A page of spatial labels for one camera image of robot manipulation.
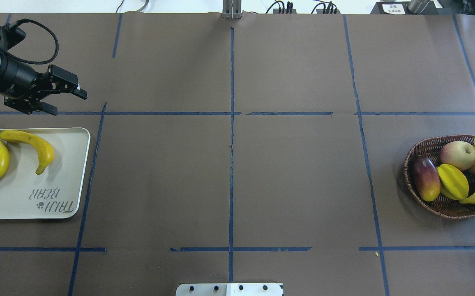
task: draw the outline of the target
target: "red apple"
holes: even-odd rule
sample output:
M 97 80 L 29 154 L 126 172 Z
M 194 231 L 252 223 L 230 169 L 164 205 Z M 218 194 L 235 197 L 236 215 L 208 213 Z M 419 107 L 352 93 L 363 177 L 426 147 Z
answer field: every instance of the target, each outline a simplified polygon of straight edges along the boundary
M 449 142 L 440 150 L 440 161 L 465 171 L 475 163 L 475 148 L 464 141 Z

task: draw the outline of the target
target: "mango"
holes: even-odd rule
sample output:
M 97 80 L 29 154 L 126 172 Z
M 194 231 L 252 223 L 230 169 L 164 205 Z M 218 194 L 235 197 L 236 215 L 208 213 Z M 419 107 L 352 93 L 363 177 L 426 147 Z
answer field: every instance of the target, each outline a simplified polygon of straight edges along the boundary
M 440 194 L 440 177 L 435 165 L 428 157 L 419 156 L 415 159 L 413 183 L 424 201 L 433 201 Z

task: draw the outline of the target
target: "metal bracket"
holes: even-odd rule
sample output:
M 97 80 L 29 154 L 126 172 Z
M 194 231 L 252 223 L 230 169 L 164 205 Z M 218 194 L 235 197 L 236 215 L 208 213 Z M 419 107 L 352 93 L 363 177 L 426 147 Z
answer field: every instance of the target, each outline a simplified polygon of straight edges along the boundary
M 241 19 L 241 0 L 223 0 L 223 18 Z
M 278 283 L 182 284 L 175 296 L 283 296 Z

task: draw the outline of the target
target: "brown table surface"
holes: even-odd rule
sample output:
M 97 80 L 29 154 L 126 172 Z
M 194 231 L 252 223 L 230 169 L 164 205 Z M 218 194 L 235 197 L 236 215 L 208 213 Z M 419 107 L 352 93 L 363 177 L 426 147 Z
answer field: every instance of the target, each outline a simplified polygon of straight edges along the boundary
M 81 126 L 92 143 L 76 215 L 0 220 L 0 295 L 475 295 L 475 218 L 401 186 L 417 141 L 475 133 L 475 16 L 8 18 L 51 28 L 53 64 L 89 99 L 50 96 L 53 117 L 0 96 L 0 128 Z M 51 56 L 21 28 L 12 53 Z

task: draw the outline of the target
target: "white plate with holes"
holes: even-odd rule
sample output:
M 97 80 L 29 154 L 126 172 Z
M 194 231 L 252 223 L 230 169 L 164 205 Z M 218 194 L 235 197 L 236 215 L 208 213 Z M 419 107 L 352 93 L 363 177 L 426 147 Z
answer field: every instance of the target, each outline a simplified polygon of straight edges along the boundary
M 181 284 L 175 296 L 283 296 L 280 283 Z
M 7 143 L 10 164 L 0 178 L 0 219 L 64 219 L 78 210 L 90 147 L 82 127 L 15 129 L 42 137 L 55 150 L 43 174 L 35 174 L 38 157 L 29 144 Z

